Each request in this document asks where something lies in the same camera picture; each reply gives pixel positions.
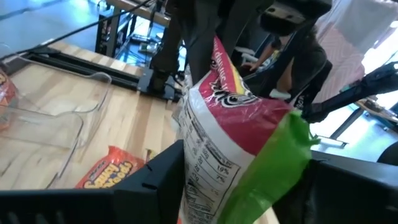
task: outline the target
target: chip bag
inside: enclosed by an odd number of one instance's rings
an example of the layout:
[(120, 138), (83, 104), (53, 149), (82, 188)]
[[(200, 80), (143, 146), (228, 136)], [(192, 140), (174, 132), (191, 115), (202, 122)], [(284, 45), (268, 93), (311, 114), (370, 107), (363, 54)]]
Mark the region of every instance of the chip bag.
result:
[(210, 71), (182, 100), (182, 223), (252, 224), (299, 181), (317, 143), (308, 123), (254, 96), (218, 38)]
[(8, 109), (17, 108), (18, 98), (16, 87), (0, 68), (0, 131), (7, 129), (12, 120), (12, 113)]
[(109, 146), (108, 155), (100, 159), (76, 185), (78, 189), (108, 188), (144, 166), (144, 160), (116, 146)]

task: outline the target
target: clear plastic container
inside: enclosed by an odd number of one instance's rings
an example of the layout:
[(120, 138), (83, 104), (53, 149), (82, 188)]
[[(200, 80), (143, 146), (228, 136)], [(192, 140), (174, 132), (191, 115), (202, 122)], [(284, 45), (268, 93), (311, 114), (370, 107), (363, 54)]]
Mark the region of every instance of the clear plastic container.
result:
[[(9, 52), (0, 44), (0, 57)], [(8, 74), (17, 103), (0, 106), (0, 118), (9, 119), (0, 131), (0, 190), (49, 188), (98, 129), (111, 77), (83, 76), (18, 56), (13, 60), (28, 64)], [(2, 67), (7, 70), (7, 63)]]

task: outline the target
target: nutrition facts label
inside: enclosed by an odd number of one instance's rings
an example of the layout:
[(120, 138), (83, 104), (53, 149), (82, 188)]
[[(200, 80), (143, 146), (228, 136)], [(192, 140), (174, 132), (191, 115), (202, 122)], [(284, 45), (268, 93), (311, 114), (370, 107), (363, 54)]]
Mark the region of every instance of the nutrition facts label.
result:
[(190, 223), (210, 223), (240, 166), (228, 160), (214, 145), (194, 116), (189, 102), (179, 120), (184, 133), (187, 176), (184, 213)]

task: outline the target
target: person's hand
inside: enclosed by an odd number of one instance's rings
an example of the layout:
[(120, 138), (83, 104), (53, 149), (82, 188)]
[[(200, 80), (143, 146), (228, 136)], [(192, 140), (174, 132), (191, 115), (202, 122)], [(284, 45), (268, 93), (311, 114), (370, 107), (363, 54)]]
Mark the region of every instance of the person's hand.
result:
[(250, 72), (257, 70), (257, 68), (259, 68), (259, 65), (257, 65), (256, 63), (252, 63), (252, 62), (245, 62), (242, 64), (242, 67), (248, 67), (250, 68)]

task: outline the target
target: floor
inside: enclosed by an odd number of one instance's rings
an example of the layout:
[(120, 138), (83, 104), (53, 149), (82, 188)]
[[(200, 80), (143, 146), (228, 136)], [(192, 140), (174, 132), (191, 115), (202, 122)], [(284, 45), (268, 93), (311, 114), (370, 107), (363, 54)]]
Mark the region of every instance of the floor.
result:
[[(13, 51), (33, 47), (45, 40), (58, 37), (87, 25), (98, 19), (95, 0), (2, 0), (0, 1), (0, 43), (7, 44)], [(148, 21), (137, 22), (136, 31), (147, 35)], [(70, 44), (93, 50), (95, 47), (96, 27), (92, 27), (65, 40)], [(132, 46), (120, 57), (127, 63), (136, 63), (137, 47)], [(0, 55), (6, 54), (6, 48), (0, 46)], [(329, 136), (351, 113), (348, 107), (331, 113), (322, 123), (311, 126), (312, 133)], [(339, 140), (349, 144), (337, 147), (315, 146), (314, 150), (324, 151), (365, 161), (376, 161), (383, 150), (398, 141), (398, 135), (384, 131), (382, 125), (372, 117), (362, 116), (344, 132)]]

